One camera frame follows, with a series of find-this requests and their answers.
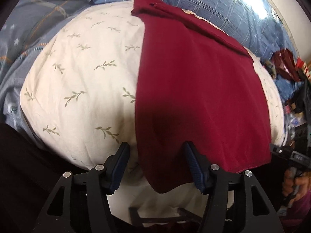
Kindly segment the purple right sleeve forearm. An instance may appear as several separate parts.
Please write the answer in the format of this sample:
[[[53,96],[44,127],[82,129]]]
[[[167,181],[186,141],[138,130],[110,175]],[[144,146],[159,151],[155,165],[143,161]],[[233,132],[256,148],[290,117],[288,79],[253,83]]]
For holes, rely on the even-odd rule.
[[[303,198],[295,201],[291,208],[287,209],[286,216],[280,217],[284,227],[298,226],[307,216],[310,210],[310,191]]]

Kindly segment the person's right hand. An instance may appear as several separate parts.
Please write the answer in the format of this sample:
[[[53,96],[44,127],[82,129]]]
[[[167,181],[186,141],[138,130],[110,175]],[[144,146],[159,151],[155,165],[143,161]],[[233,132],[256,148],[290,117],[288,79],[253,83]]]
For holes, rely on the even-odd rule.
[[[283,195],[285,197],[290,196],[294,191],[294,187],[299,187],[298,192],[294,198],[290,200],[290,204],[302,199],[310,191],[310,175],[309,173],[303,173],[301,177],[292,178],[290,169],[285,171],[283,182]]]

